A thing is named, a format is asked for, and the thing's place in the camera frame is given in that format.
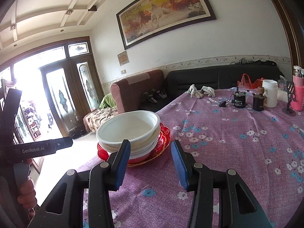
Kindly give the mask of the left hand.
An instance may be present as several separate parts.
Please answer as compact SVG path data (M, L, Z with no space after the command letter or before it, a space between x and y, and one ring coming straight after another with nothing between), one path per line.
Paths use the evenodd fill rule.
M21 185L20 192L21 194L18 196L17 201L24 209L28 210L28 216L31 220L36 214L34 208L37 206L37 198L34 183L30 176Z

